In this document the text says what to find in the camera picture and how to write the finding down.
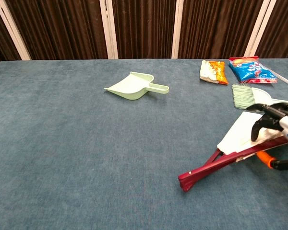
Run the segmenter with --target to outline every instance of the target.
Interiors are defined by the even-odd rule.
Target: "carpet surface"
[[[288,78],[288,59],[261,59]],[[185,193],[242,113],[228,86],[199,80],[201,60],[0,62],[0,230],[288,230],[288,171],[256,157]],[[168,94],[106,92],[129,71]],[[288,85],[252,85],[288,100]],[[269,151],[288,159],[288,145]]]

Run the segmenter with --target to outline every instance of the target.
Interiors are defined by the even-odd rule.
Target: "red dustpan handle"
[[[253,146],[252,148],[246,149],[241,152],[233,152],[230,155],[222,155],[217,159],[219,155],[222,154],[222,152],[217,149],[215,153],[209,158],[209,160],[204,164],[203,166],[193,169],[191,171],[188,171],[178,177],[179,183],[181,188],[187,192],[189,191],[192,186],[199,180],[203,179],[204,177],[210,175],[214,171],[223,168],[224,166],[231,164],[235,162],[239,158],[243,158],[246,156],[249,156],[253,153],[256,153],[258,151],[262,150],[268,150],[280,145],[287,144],[288,140],[282,136],[279,138],[275,138],[273,140],[266,141],[264,143],[261,143],[259,145]]]

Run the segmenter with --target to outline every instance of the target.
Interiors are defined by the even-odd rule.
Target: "snack bag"
[[[238,76],[240,83],[277,83],[277,78],[267,67],[254,57],[231,57],[229,66]]]
[[[225,77],[225,63],[222,61],[202,61],[200,79],[216,84],[228,85]]]

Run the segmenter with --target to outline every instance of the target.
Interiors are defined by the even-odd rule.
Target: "light green dustpan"
[[[168,86],[153,84],[153,80],[153,75],[130,72],[130,74],[120,82],[104,89],[129,100],[139,99],[147,91],[168,93]]]

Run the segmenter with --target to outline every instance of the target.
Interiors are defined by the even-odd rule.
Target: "green broom bristles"
[[[251,87],[232,85],[232,94],[235,107],[238,109],[246,109],[252,104],[255,104],[255,98]]]

